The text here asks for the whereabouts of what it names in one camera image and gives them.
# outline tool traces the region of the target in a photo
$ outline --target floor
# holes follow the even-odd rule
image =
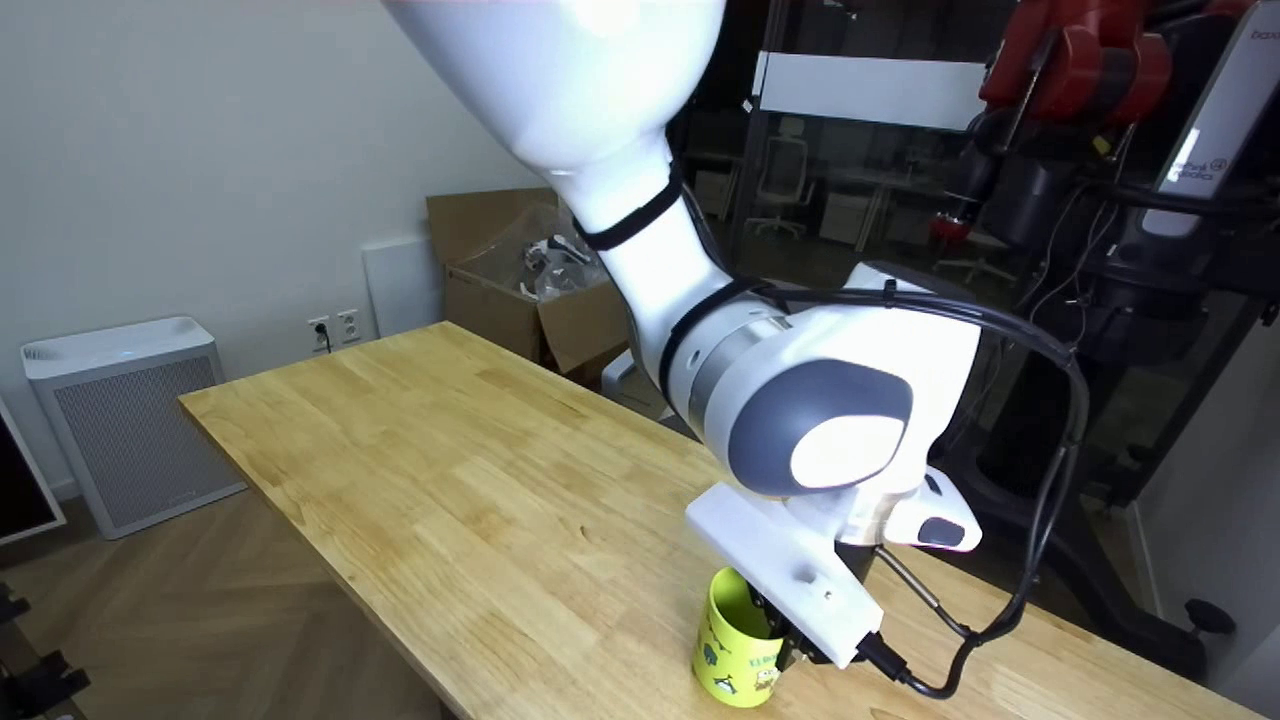
[[[256,495],[117,546],[71,525],[0,551],[18,632],[87,671],[91,720],[437,720],[437,698]]]

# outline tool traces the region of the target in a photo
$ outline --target yellow cup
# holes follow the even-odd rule
[[[726,709],[755,709],[771,698],[779,651],[782,641],[766,635],[766,618],[752,603],[746,579],[719,567],[691,649],[697,683]]]

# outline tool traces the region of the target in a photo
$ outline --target cardboard box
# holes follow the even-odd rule
[[[448,321],[555,371],[579,371],[627,345],[627,305],[608,280],[551,299],[519,291],[524,247],[551,233],[571,236],[551,192],[430,198],[429,233]]]

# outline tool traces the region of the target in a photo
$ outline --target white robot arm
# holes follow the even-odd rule
[[[571,207],[636,321],[638,367],[740,479],[688,517],[830,665],[881,630],[837,546],[973,549],[929,470],[976,327],[896,309],[779,312],[698,246],[665,124],[723,0],[388,0],[463,104]],[[856,267],[851,287],[884,287]]]

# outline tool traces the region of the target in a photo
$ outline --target wooden table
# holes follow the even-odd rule
[[[688,671],[716,561],[684,503],[723,478],[666,430],[452,325],[184,395],[458,717],[740,717]],[[958,613],[987,586],[907,551]],[[884,635],[940,677],[946,632],[884,567]],[[1249,717],[1048,613],[946,705],[794,665],[758,717]]]

